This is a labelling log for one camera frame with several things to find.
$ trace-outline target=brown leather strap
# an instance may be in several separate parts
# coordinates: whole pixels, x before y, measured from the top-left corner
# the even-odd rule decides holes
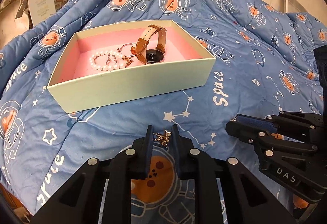
[[[139,37],[138,42],[136,43],[135,48],[132,46],[131,52],[132,54],[137,55],[137,59],[140,60],[142,63],[146,64],[146,51],[147,46],[149,44],[149,41],[151,37],[156,34],[158,34],[158,43],[156,50],[161,51],[162,53],[166,52],[166,29],[160,26],[156,25],[149,25],[142,35]]]

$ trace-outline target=paw print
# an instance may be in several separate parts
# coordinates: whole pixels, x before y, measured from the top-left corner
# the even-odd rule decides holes
[[[252,80],[253,84],[257,85],[258,87],[260,86],[260,83],[257,79]]]
[[[41,72],[39,70],[37,72],[35,72],[35,78],[37,78],[40,74],[41,74]]]

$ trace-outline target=black robotic claw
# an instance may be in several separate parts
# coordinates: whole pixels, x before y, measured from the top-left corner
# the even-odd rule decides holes
[[[107,179],[102,223],[130,223],[131,179],[145,179],[152,156],[153,133],[148,126],[145,137],[115,158],[89,159],[43,205],[31,224],[96,224]],[[195,179],[197,224],[223,224],[217,178],[220,179],[229,224],[295,224],[291,214],[269,190],[236,158],[211,158],[194,148],[192,141],[180,137],[172,126],[169,147],[173,148],[175,168],[180,179]],[[53,210],[61,214],[52,215]]]

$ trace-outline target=constellation print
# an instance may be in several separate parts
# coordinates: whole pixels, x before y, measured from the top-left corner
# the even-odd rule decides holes
[[[216,136],[216,133],[211,133],[211,140],[208,143],[206,143],[206,144],[199,143],[198,139],[195,138],[190,131],[184,130],[183,127],[181,127],[181,125],[179,123],[177,123],[176,121],[174,121],[174,119],[176,119],[177,116],[183,116],[183,117],[187,117],[188,118],[188,116],[190,115],[190,113],[187,110],[188,110],[188,106],[190,105],[190,102],[193,101],[194,99],[192,97],[189,97],[183,90],[182,90],[182,92],[187,96],[187,106],[186,106],[185,111],[182,111],[181,114],[175,114],[175,115],[173,115],[173,112],[172,111],[171,112],[168,112],[168,113],[167,112],[164,112],[165,116],[164,116],[163,120],[167,120],[170,123],[173,122],[173,123],[177,124],[178,127],[180,129],[182,129],[184,132],[188,133],[197,142],[197,144],[200,147],[205,148],[207,145],[212,145],[213,146],[214,143],[215,143],[213,141],[213,138]]]
[[[43,86],[42,89],[43,89],[43,90],[42,90],[41,95],[43,94],[44,90],[46,90],[46,86]],[[39,98],[41,97],[41,95],[40,95],[36,100],[33,101],[33,106],[32,106],[32,107],[36,106],[36,104],[37,104]]]
[[[274,82],[274,80],[272,80],[272,78],[270,76],[267,75],[266,76],[266,79],[270,79],[274,83],[275,87],[277,88],[276,96],[274,96],[274,98],[277,99],[278,106],[279,106],[278,110],[281,111],[282,110],[282,107],[281,107],[281,104],[279,103],[278,95],[282,96],[282,98],[284,98],[284,95],[279,91],[279,88],[277,87],[276,83]]]

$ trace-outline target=bed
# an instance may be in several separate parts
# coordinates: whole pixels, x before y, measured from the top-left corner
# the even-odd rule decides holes
[[[70,37],[145,19],[176,21],[216,56],[206,85],[66,114],[46,86]],[[53,30],[58,42],[41,46]],[[181,136],[212,157],[240,159],[291,209],[291,194],[259,173],[253,147],[230,137],[225,124],[238,113],[322,113],[313,49],[326,38],[317,18],[281,13],[261,0],[69,0],[0,50],[0,183],[34,214],[89,158],[113,158],[144,136],[148,124],[156,132],[177,124]],[[132,182],[132,223],[193,223],[194,183],[167,173],[173,168],[169,149],[154,147],[153,159],[166,173],[153,168],[158,174],[151,188]]]

